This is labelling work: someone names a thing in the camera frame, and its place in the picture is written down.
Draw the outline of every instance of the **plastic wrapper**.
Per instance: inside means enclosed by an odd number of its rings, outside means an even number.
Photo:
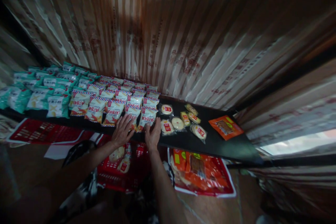
[[[85,77],[85,76],[81,76],[79,81],[78,81],[78,87],[83,88],[83,89],[87,89],[88,84],[93,83],[95,80]]]
[[[48,97],[48,114],[47,117],[65,117],[69,118],[68,103],[70,94],[56,94]]]
[[[148,107],[150,109],[156,110],[156,106],[159,104],[158,99],[150,98],[150,97],[145,97],[143,98],[143,106]]]
[[[54,94],[54,89],[47,86],[36,86],[28,101],[27,110],[47,110],[48,98]]]
[[[153,122],[156,118],[156,113],[158,111],[156,109],[151,109],[147,107],[141,108],[141,119],[138,125],[137,132],[143,132],[145,131],[145,125],[146,123],[149,123],[150,126],[153,125]]]
[[[160,115],[166,115],[166,116],[173,116],[173,106],[170,104],[159,104],[159,114]]]
[[[71,116],[84,116],[89,108],[90,98],[95,94],[92,92],[73,92],[71,98]]]
[[[190,126],[190,131],[205,144],[207,132],[200,125],[192,123]]]
[[[140,96],[140,95],[128,96],[127,105],[140,108],[142,106],[142,100],[143,99],[144,99],[144,97]]]
[[[194,107],[191,106],[189,103],[185,105],[185,108],[186,108],[189,112],[193,113],[195,116],[198,115],[197,110],[194,109]]]
[[[103,126],[115,127],[126,105],[125,101],[110,101]]]
[[[197,116],[195,116],[193,113],[188,112],[188,113],[187,113],[187,116],[188,116],[188,118],[189,118],[192,122],[197,123],[197,124],[200,124],[200,123],[201,123],[201,119],[199,119],[199,118],[198,118]]]
[[[63,63],[63,66],[62,66],[62,70],[63,71],[68,71],[68,72],[73,72],[75,70],[76,66],[75,65],[72,65],[68,62],[65,62]]]
[[[22,83],[14,86],[8,97],[8,105],[11,109],[23,114],[29,102],[32,91],[26,88]]]
[[[130,120],[135,119],[132,127],[129,129],[134,130],[135,132],[138,132],[138,128],[137,128],[137,118],[139,117],[140,113],[141,113],[141,109],[139,107],[135,107],[135,106],[131,106],[131,105],[126,105],[125,106],[125,113],[126,114],[131,114],[132,117],[130,118]]]
[[[169,119],[161,120],[161,132],[162,136],[176,135],[176,131]]]
[[[89,108],[84,119],[90,120],[94,123],[102,123],[104,108],[108,102],[107,98],[91,97]]]
[[[152,91],[152,90],[147,90],[146,93],[146,97],[151,97],[151,98],[155,98],[158,99],[161,93],[156,92],[156,91]]]

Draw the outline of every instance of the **hand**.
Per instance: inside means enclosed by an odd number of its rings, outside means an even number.
[[[134,134],[134,129],[131,130],[131,132],[128,132],[135,120],[135,118],[130,120],[131,117],[131,114],[125,114],[124,117],[119,118],[117,124],[115,125],[116,129],[112,135],[111,142],[116,146],[116,148],[119,148],[127,143]]]
[[[155,119],[155,126],[150,132],[150,126],[146,124],[146,132],[145,132],[145,142],[149,151],[155,151],[158,149],[158,142],[160,139],[161,133],[161,119],[157,117]]]

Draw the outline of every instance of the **plastic bag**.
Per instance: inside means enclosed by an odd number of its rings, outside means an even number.
[[[103,126],[115,127],[124,110],[125,104],[126,102],[124,101],[110,101],[108,103],[107,114]]]
[[[70,94],[56,94],[48,97],[48,114],[47,117],[65,117],[69,118],[68,103]]]
[[[160,115],[166,115],[166,116],[173,116],[173,106],[170,104],[159,104],[159,114]]]
[[[131,130],[135,130],[135,132],[138,132],[137,122],[136,121],[137,121],[137,118],[139,117],[139,115],[141,113],[141,109],[139,107],[127,105],[127,106],[125,106],[125,113],[132,115],[132,117],[130,118],[130,120],[135,119],[134,122],[133,122],[133,124],[132,124],[132,127],[130,128],[130,131]]]
[[[47,86],[36,86],[28,101],[27,110],[47,110],[48,98],[52,96],[54,89]]]
[[[86,112],[85,119],[94,123],[102,123],[103,111],[108,102],[107,98],[91,97],[89,108]]]
[[[142,107],[141,108],[141,119],[138,125],[138,130],[137,132],[143,132],[145,131],[145,125],[146,123],[149,123],[150,126],[153,125],[153,122],[156,118],[156,113],[158,111],[155,109],[150,109],[147,107]]]
[[[205,144],[207,132],[200,125],[192,123],[190,126],[190,131]]]

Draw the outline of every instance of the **red basket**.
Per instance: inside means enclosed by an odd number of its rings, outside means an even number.
[[[111,136],[104,135],[98,143],[98,146],[109,141]],[[98,166],[98,183],[109,189],[122,191],[125,193],[135,192],[145,177],[151,170],[147,147],[144,143],[129,141],[125,144],[125,149],[131,145],[132,155],[131,164],[127,173],[121,173],[117,167],[120,162],[111,163],[107,157],[100,166]]]
[[[42,122],[34,119],[24,119],[6,139],[7,142],[31,144],[71,144],[80,140],[84,130]],[[90,138],[90,131],[85,137]]]

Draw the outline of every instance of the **red and white snack package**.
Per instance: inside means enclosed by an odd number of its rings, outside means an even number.
[[[103,126],[115,127],[121,113],[124,110],[125,104],[125,101],[110,101]]]
[[[152,90],[147,90],[146,97],[153,97],[155,99],[158,99],[161,93],[152,91]]]
[[[140,95],[133,95],[133,96],[128,96],[127,98],[127,105],[128,106],[134,106],[137,108],[140,108],[142,106],[142,100],[143,100],[143,96]]]
[[[138,108],[138,107],[134,107],[134,106],[130,106],[130,105],[125,106],[125,113],[132,115],[130,120],[135,119],[133,124],[132,124],[132,128],[130,129],[130,131],[135,130],[135,132],[138,132],[136,121],[137,121],[138,116],[140,115],[140,112],[141,112],[141,109]]]
[[[143,106],[144,107],[149,107],[151,109],[156,109],[156,106],[159,104],[159,100],[158,99],[154,99],[154,98],[151,98],[151,97],[145,97],[143,99]]]
[[[136,89],[140,89],[140,90],[145,90],[146,89],[146,84],[142,84],[142,83],[136,83],[135,84],[135,88]]]
[[[89,108],[84,119],[101,124],[101,121],[103,120],[103,111],[108,102],[108,99],[94,96],[91,97],[90,100]]]
[[[139,122],[137,132],[145,131],[146,123],[149,123],[149,125],[152,126],[157,112],[158,111],[156,109],[151,109],[151,108],[148,108],[148,107],[142,107],[141,108],[141,119],[140,119],[140,122]]]
[[[115,90],[115,100],[116,101],[124,101],[128,100],[128,96],[132,96],[131,92],[122,91],[122,90]]]
[[[146,91],[145,90],[140,90],[140,89],[132,89],[132,92],[134,95],[142,95],[145,96]]]

